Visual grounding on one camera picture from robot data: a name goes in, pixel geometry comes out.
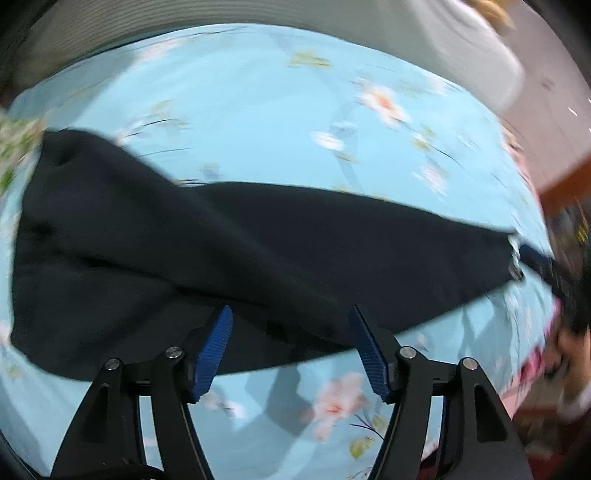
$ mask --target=metal screw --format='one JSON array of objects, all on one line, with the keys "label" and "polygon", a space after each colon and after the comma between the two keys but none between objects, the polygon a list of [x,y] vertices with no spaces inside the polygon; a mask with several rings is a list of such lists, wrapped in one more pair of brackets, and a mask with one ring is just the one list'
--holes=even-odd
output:
[{"label": "metal screw", "polygon": [[119,362],[119,360],[117,360],[116,358],[112,358],[111,360],[107,360],[105,362],[105,368],[107,370],[117,370],[120,365],[121,362]]},{"label": "metal screw", "polygon": [[473,358],[467,357],[462,360],[462,365],[468,370],[476,370],[478,368],[478,362]]},{"label": "metal screw", "polygon": [[411,346],[403,346],[400,349],[400,355],[410,360],[411,358],[415,358],[417,356],[417,351]]},{"label": "metal screw", "polygon": [[166,349],[166,356],[168,358],[178,358],[183,354],[183,349],[179,346],[169,346]]}]

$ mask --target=black cloth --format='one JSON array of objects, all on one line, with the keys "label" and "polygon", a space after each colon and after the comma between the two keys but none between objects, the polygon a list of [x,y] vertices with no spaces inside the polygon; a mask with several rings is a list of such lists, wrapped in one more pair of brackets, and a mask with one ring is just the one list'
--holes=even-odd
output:
[{"label": "black cloth", "polygon": [[355,303],[397,333],[502,286],[508,234],[345,193],[180,187],[107,140],[46,132],[22,201],[11,338],[42,369],[91,380],[111,357],[181,344],[227,303],[220,373],[271,367],[350,348]]}]

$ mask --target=human hand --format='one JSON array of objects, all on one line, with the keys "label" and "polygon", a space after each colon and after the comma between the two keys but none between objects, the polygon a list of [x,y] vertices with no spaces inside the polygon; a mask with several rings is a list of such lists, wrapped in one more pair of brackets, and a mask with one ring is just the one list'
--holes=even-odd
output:
[{"label": "human hand", "polygon": [[564,399],[573,400],[591,382],[591,333],[575,335],[569,329],[560,329],[558,349],[570,358],[569,371],[564,378]]}]

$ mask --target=pink flower print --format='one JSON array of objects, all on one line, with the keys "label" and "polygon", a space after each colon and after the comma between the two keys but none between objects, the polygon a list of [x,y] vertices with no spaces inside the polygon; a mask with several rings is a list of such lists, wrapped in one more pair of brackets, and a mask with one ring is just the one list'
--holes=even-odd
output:
[{"label": "pink flower print", "polygon": [[361,392],[362,381],[363,375],[350,372],[320,390],[314,406],[305,416],[311,417],[312,422],[319,422],[314,429],[316,440],[325,443],[337,421],[350,417],[363,406],[367,399]]},{"label": "pink flower print", "polygon": [[360,80],[363,92],[360,101],[378,114],[379,119],[389,127],[397,127],[401,122],[410,123],[410,116],[400,105],[394,102],[394,92],[385,86],[373,85],[367,80]]},{"label": "pink flower print", "polygon": [[539,347],[536,347],[530,356],[527,358],[521,367],[521,382],[533,382],[544,371],[543,352]]},{"label": "pink flower print", "polygon": [[158,442],[155,438],[143,437],[144,447],[157,447]]},{"label": "pink flower print", "polygon": [[0,322],[0,345],[10,346],[12,326],[5,321]]},{"label": "pink flower print", "polygon": [[529,191],[534,197],[534,200],[541,210],[540,198],[538,197],[538,192],[535,189],[534,182],[531,179],[530,169],[527,158],[524,154],[524,150],[517,142],[515,135],[509,132],[505,127],[503,127],[503,149],[509,154],[517,166],[517,170],[519,170],[521,178],[525,182],[525,185],[528,187]]}]

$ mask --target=light blue bedsheet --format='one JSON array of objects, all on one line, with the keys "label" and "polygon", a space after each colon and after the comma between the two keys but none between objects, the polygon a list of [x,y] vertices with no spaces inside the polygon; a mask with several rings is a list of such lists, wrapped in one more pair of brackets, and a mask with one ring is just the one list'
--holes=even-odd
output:
[{"label": "light blue bedsheet", "polygon": [[[21,94],[10,115],[96,132],[181,183],[343,190],[516,229],[550,252],[494,114],[429,72],[325,35],[265,25],[161,35],[72,65]],[[35,155],[21,164],[0,216],[0,427],[48,474],[88,383],[39,370],[9,342],[12,242]],[[552,312],[549,290],[530,271],[522,284],[398,340],[441,361],[473,356],[500,390],[543,343]],[[141,405],[149,411],[145,398]],[[440,409],[435,399],[426,452],[436,445]],[[217,480],[361,480],[391,407],[349,352],[216,377],[190,411]],[[149,415],[142,426],[148,460],[159,466]]]}]

